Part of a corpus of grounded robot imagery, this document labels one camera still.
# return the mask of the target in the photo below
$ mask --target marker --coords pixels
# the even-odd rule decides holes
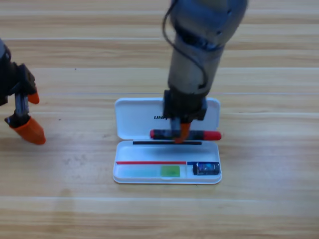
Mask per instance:
[[[166,129],[153,129],[150,136],[152,139],[174,139],[172,131]],[[221,138],[222,135],[218,131],[191,130],[186,140],[218,141]]]

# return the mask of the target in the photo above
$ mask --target wood grain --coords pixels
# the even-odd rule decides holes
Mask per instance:
[[[221,183],[113,181],[114,102],[167,87],[168,5],[0,0],[0,37],[36,77],[30,112],[47,137],[30,145],[0,123],[0,238],[319,238],[317,0],[250,1],[209,94]],[[11,97],[0,116],[13,110]]]

